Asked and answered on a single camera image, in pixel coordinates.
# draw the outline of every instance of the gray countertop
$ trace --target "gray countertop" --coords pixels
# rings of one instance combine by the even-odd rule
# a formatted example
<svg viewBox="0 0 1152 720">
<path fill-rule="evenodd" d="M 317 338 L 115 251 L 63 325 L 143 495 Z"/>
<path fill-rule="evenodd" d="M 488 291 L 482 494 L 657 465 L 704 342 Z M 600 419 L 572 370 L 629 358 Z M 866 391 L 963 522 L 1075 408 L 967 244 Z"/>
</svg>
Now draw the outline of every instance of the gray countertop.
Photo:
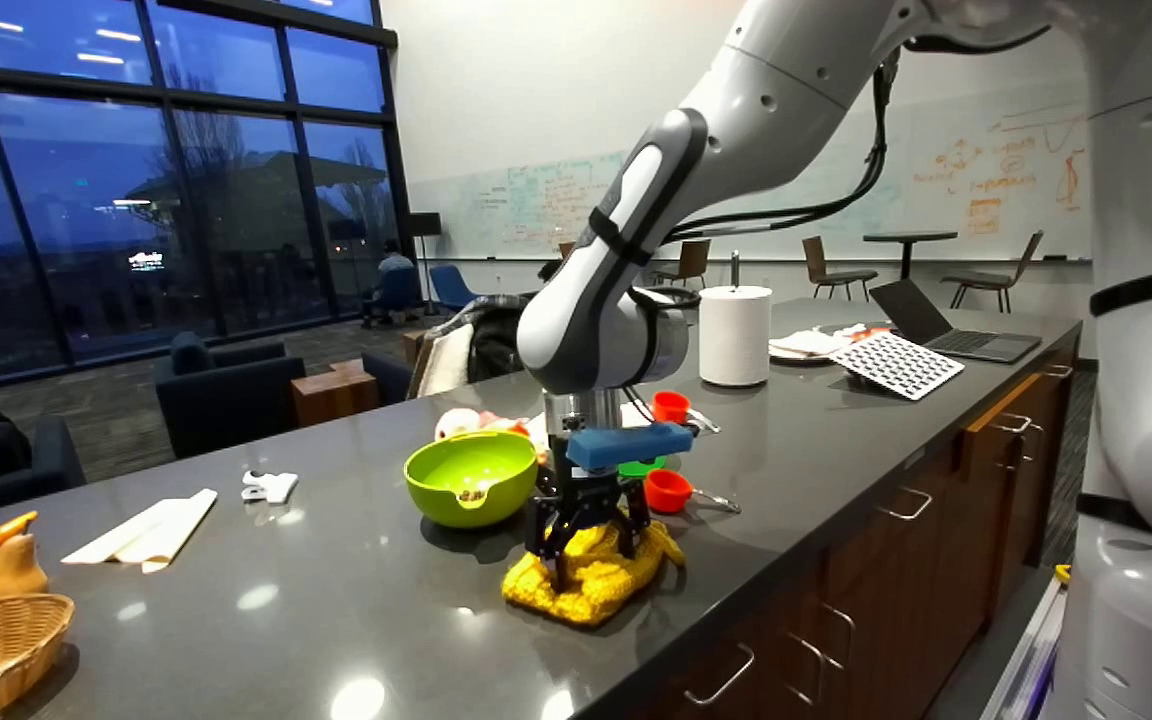
<svg viewBox="0 0 1152 720">
<path fill-rule="evenodd" d="M 873 303 L 781 303 L 775 338 L 881 322 Z M 1072 322 L 967 316 L 963 327 L 1036 331 Z M 659 387 L 684 387 L 722 432 L 699 436 L 684 472 L 745 514 L 671 522 L 686 582 L 662 578 L 611 626 L 577 631 L 507 610 L 499 578 L 524 523 L 426 530 L 404 487 L 404 457 L 444 408 L 541 411 L 529 375 L 269 436 L 255 452 L 300 472 L 288 508 L 240 506 L 242 449 L 149 470 L 38 508 L 35 539 L 56 594 L 76 600 L 70 666 L 33 696 L 35 716 L 567 716 L 625 686 L 771 559 L 829 534 L 845 508 L 899 475 L 1015 370 L 967 363 L 920 403 L 848 387 L 845 373 L 771 370 L 757 391 L 697 382 L 697 352 Z M 63 567 L 60 558 L 165 495 L 221 501 L 167 571 Z"/>
</svg>

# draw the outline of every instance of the floor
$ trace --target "floor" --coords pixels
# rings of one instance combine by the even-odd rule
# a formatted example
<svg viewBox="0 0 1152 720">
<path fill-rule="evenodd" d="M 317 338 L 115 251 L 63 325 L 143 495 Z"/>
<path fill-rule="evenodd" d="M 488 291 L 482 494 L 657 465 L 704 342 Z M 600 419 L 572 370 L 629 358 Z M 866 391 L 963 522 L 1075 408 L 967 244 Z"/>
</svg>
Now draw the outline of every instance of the floor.
<svg viewBox="0 0 1152 720">
<path fill-rule="evenodd" d="M 293 358 L 305 358 L 308 373 L 326 370 L 334 359 L 352 359 L 361 358 L 361 347 L 373 347 L 385 358 L 404 352 L 404 338 L 394 327 L 361 327 L 355 322 L 312 327 L 312 331 L 288 331 L 274 342 L 288 343 Z M 76 436 L 86 480 L 108 480 L 108 475 L 123 475 L 123 472 L 170 462 L 167 432 L 152 395 L 152 382 L 158 373 L 165 373 L 165 358 L 13 384 L 13 387 L 0 387 L 0 408 L 19 424 L 33 424 L 44 411 L 63 415 Z M 1050 563 L 1072 558 L 1072 523 L 1075 523 L 1072 501 L 1075 501 L 1084 452 L 1086 452 L 1084 436 L 1086 436 L 1086 415 L 1091 415 L 1091 384 L 1097 384 L 1097 373 L 1079 370 L 1072 384 L 1072 403 L 1069 403 L 1063 457 L 1059 457 L 1059 475 L 1057 475 L 1057 495 L 1050 495 L 1044 563 L 1022 582 L 1012 610 L 963 656 L 959 673 L 946 679 L 935 707 L 929 712 L 931 720 L 978 716 L 978 707 L 991 696 L 995 677 L 1004 673 L 1012 656 L 1015 636 L 1022 631 L 1050 578 Z"/>
</svg>

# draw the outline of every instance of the drawer handle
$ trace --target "drawer handle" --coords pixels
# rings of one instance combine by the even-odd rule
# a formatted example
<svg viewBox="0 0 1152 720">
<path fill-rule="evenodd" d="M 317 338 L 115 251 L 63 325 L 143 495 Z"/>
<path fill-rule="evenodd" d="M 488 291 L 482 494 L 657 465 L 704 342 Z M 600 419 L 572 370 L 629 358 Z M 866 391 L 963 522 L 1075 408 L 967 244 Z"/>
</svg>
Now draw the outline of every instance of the drawer handle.
<svg viewBox="0 0 1152 720">
<path fill-rule="evenodd" d="M 697 696 L 697 694 L 684 687 L 686 703 L 697 703 L 697 707 L 717 703 L 758 660 L 746 643 L 736 643 L 736 649 L 745 652 L 738 667 L 708 696 Z"/>
<path fill-rule="evenodd" d="M 1044 375 L 1072 382 L 1072 363 L 1050 363 Z"/>
<path fill-rule="evenodd" d="M 920 508 L 913 514 L 890 514 L 890 508 L 881 508 L 884 515 L 899 522 L 899 523 L 917 523 L 931 506 L 935 495 L 931 494 L 920 494 L 920 487 L 904 487 L 909 495 L 920 495 Z"/>
<path fill-rule="evenodd" d="M 1018 411 L 1004 411 L 1004 419 L 1007 419 L 1007 424 L 991 424 L 991 427 L 1001 427 L 1001 432 L 1007 432 L 1007 436 L 1022 436 L 1022 432 L 1036 427 L 1036 419 L 1032 419 L 1032 415 L 1018 415 Z"/>
<path fill-rule="evenodd" d="M 819 604 L 829 618 L 837 618 L 845 628 L 848 628 L 848 660 L 856 656 L 856 636 L 858 636 L 858 628 L 856 628 L 856 618 L 853 612 L 845 612 L 845 610 L 837 610 L 837 604 Z"/>
<path fill-rule="evenodd" d="M 782 631 L 782 636 L 814 656 L 814 687 L 810 687 L 810 696 L 803 687 L 782 686 L 800 703 L 814 707 L 814 699 L 822 696 L 822 666 L 829 666 L 829 656 L 814 643 L 808 643 L 803 636 L 794 636 L 794 631 Z"/>
</svg>

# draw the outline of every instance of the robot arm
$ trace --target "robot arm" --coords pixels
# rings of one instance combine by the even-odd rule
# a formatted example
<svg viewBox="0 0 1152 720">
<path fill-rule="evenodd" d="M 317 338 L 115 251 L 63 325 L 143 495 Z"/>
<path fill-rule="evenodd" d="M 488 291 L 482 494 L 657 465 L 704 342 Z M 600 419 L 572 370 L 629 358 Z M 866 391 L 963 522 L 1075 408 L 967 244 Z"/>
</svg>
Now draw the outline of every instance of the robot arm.
<svg viewBox="0 0 1152 720">
<path fill-rule="evenodd" d="M 1012 46 L 1039 0 L 746 0 L 699 85 L 631 150 L 577 251 L 518 322 L 518 359 L 561 395 L 678 370 L 684 322 L 631 282 L 667 232 L 728 197 L 786 185 L 904 40 Z"/>
</svg>

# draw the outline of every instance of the wall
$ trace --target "wall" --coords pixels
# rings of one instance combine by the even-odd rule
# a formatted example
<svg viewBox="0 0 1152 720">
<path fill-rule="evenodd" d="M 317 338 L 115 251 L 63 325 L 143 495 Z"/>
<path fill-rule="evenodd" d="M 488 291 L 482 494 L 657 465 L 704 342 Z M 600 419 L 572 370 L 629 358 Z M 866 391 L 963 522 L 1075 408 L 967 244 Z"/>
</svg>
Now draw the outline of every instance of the wall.
<svg viewBox="0 0 1152 720">
<path fill-rule="evenodd" d="M 387 0 L 401 32 L 394 108 L 412 208 L 440 212 L 425 256 L 494 262 L 482 284 L 529 284 L 532 264 L 572 241 L 636 136 L 704 74 L 736 0 Z M 886 116 L 886 172 L 848 212 L 775 237 L 722 241 L 717 256 L 766 262 L 800 278 L 800 237 L 829 256 L 886 264 L 894 247 L 865 232 L 957 227 L 917 262 L 1012 262 L 1032 227 L 1039 256 L 1091 256 L 1084 76 L 1069 36 L 1004 57 L 899 61 Z M 831 199 L 866 152 L 866 91 L 831 143 L 790 185 L 722 208 Z M 1086 264 L 1022 282 L 1015 307 L 1084 316 Z"/>
</svg>

